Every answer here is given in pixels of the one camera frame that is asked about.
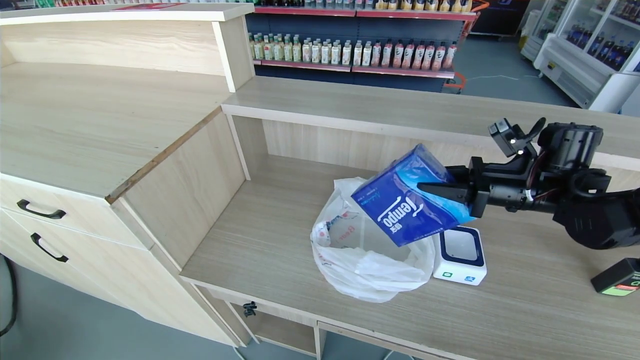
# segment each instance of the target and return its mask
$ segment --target tissue box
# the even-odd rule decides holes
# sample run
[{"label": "tissue box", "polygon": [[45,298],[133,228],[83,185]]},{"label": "tissue box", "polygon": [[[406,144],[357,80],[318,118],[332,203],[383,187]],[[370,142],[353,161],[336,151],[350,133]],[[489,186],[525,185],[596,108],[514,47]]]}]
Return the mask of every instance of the tissue box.
[{"label": "tissue box", "polygon": [[464,204],[417,187],[451,181],[447,169],[418,144],[351,197],[397,246],[403,246],[474,219]]}]

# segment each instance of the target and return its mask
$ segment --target black drawer handle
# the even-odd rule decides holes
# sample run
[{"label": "black drawer handle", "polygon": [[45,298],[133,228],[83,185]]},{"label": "black drawer handle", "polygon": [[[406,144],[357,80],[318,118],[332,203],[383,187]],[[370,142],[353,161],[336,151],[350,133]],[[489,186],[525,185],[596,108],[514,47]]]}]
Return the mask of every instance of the black drawer handle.
[{"label": "black drawer handle", "polygon": [[58,260],[59,262],[61,262],[61,263],[66,263],[66,262],[67,262],[67,260],[69,260],[69,258],[68,258],[68,257],[66,257],[66,256],[64,256],[64,255],[60,256],[59,258],[56,258],[55,256],[53,256],[53,254],[51,254],[50,252],[48,252],[48,251],[47,251],[47,249],[43,248],[43,247],[42,247],[42,245],[40,245],[40,239],[41,239],[41,237],[40,237],[40,235],[38,235],[38,233],[33,233],[33,234],[31,234],[31,239],[33,240],[33,243],[34,243],[34,244],[38,245],[38,247],[42,249],[42,251],[46,252],[46,253],[47,253],[47,255],[49,255],[50,257],[52,257],[52,258],[54,258],[54,259]]},{"label": "black drawer handle", "polygon": [[28,213],[32,213],[32,214],[36,214],[38,216],[41,217],[45,217],[45,218],[52,218],[55,220],[61,219],[63,216],[65,216],[67,213],[58,209],[54,212],[52,212],[51,214],[43,214],[43,213],[39,213],[37,211],[33,211],[33,210],[29,210],[27,209],[27,205],[29,205],[29,201],[27,200],[20,200],[16,203],[18,205],[18,208],[23,209],[24,211],[28,212]]}]

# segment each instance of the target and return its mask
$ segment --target plastic bag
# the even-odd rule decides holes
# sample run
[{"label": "plastic bag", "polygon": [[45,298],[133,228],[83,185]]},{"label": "plastic bag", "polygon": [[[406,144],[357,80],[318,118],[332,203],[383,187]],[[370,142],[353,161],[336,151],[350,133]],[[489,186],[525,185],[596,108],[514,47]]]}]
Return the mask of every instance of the plastic bag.
[{"label": "plastic bag", "polygon": [[364,182],[360,177],[333,182],[311,245],[320,272],[338,292],[385,302],[429,281],[435,250],[430,237],[396,246],[351,198]]}]

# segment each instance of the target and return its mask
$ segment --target white cable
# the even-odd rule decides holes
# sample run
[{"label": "white cable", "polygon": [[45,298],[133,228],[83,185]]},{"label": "white cable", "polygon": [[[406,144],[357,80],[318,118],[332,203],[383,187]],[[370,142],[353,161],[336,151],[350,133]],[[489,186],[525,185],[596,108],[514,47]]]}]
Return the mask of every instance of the white cable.
[{"label": "white cable", "polygon": [[242,360],[246,360],[246,359],[244,358],[244,356],[242,356],[242,354],[240,354],[240,351],[238,351],[238,348],[234,347],[234,351],[236,352],[236,355],[238,355],[238,357],[239,357],[240,359],[242,359]]}]

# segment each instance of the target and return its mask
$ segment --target cable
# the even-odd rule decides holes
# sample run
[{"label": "cable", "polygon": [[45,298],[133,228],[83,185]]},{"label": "cable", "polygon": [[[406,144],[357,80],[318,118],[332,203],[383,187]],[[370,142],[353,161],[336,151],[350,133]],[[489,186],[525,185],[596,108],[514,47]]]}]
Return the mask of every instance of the cable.
[{"label": "cable", "polygon": [[15,280],[15,269],[13,268],[13,263],[9,260],[8,257],[2,255],[4,258],[4,262],[6,263],[7,269],[9,269],[9,277],[11,277],[11,319],[9,323],[0,331],[0,336],[6,334],[11,330],[13,325],[15,324],[15,319],[18,316],[18,287]]}]

